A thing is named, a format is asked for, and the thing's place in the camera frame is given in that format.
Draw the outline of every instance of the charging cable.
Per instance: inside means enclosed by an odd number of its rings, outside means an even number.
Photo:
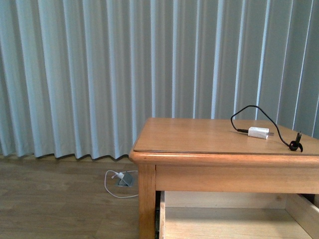
[[[107,183],[106,183],[107,175],[108,175],[109,172],[114,173],[114,175],[112,176],[112,178],[118,177],[118,178],[120,178],[121,180],[123,180],[123,178],[124,178],[124,173],[137,172],[136,170],[133,170],[133,171],[123,171],[123,172],[119,172],[119,173],[118,173],[118,172],[115,172],[115,171],[113,171],[113,170],[108,170],[108,171],[106,171],[105,177],[104,177],[104,187],[105,187],[106,191],[107,191],[109,194],[111,194],[113,197],[116,197],[116,198],[133,198],[133,197],[137,197],[137,196],[138,196],[138,194],[136,194],[136,195],[133,195],[133,196],[120,197],[120,196],[116,196],[115,194],[111,193],[110,190],[107,188]]]
[[[304,150],[304,149],[303,149],[303,146],[302,146],[301,143],[300,143],[301,136],[302,136],[301,132],[298,132],[298,133],[297,133],[296,140],[291,141],[290,144],[288,144],[288,143],[287,143],[286,141],[284,141],[284,139],[282,138],[277,124],[276,124],[259,106],[249,105],[249,106],[246,106],[246,107],[242,108],[240,111],[238,111],[236,114],[234,114],[234,115],[230,118],[230,122],[231,122],[231,124],[233,125],[233,127],[234,127],[235,130],[237,130],[238,132],[247,133],[248,136],[251,136],[251,137],[258,137],[258,138],[264,138],[264,139],[267,139],[268,136],[273,136],[273,135],[274,135],[274,133],[270,133],[270,132],[269,132],[269,129],[268,129],[268,128],[250,127],[249,129],[242,129],[242,128],[236,128],[236,127],[235,127],[234,122],[233,122],[233,118],[234,118],[236,115],[238,115],[239,113],[241,113],[243,110],[247,109],[248,107],[255,107],[255,108],[259,109],[259,110],[274,124],[274,126],[275,126],[276,129],[277,129],[277,132],[278,132],[278,135],[279,135],[280,140],[281,140],[286,146],[288,146],[291,151],[296,151],[298,148],[300,148],[301,152]]]

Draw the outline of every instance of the wooden floor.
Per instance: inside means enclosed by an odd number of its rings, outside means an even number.
[[[104,175],[136,170],[119,162],[0,156],[0,239],[137,239],[138,198],[117,199],[104,189]],[[111,184],[118,195],[132,188]]]

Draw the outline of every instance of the power adapter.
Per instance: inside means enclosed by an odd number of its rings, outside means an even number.
[[[268,128],[250,127],[248,129],[248,136],[267,139],[268,136],[274,136],[274,133],[269,132]]]
[[[235,113],[231,118],[230,118],[230,122],[233,125],[234,129],[238,132],[242,132],[242,133],[247,133],[248,136],[250,137],[256,137],[256,138],[263,138],[263,139],[267,139],[268,136],[273,136],[274,133],[270,133],[268,128],[259,128],[259,127],[250,127],[249,129],[244,129],[244,128],[236,128],[233,122],[233,118],[238,115],[239,113],[241,113],[243,110],[245,110],[248,107],[254,107],[259,109],[276,127],[277,132],[278,132],[278,136],[280,138],[280,140],[289,147],[289,149],[291,151],[296,151],[298,148],[300,148],[300,151],[303,152],[304,148],[302,146],[302,144],[300,143],[301,140],[301,132],[297,133],[296,136],[296,140],[293,140],[290,142],[290,144],[288,144],[286,141],[284,141],[284,139],[282,138],[279,128],[277,126],[277,124],[259,107],[259,106],[254,106],[254,105],[249,105],[246,106],[244,108],[242,108],[240,111],[238,111],[237,113]]]

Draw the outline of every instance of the light blue curtain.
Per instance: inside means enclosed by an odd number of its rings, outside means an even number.
[[[0,0],[0,153],[117,158],[248,104],[319,138],[318,39],[318,0]]]

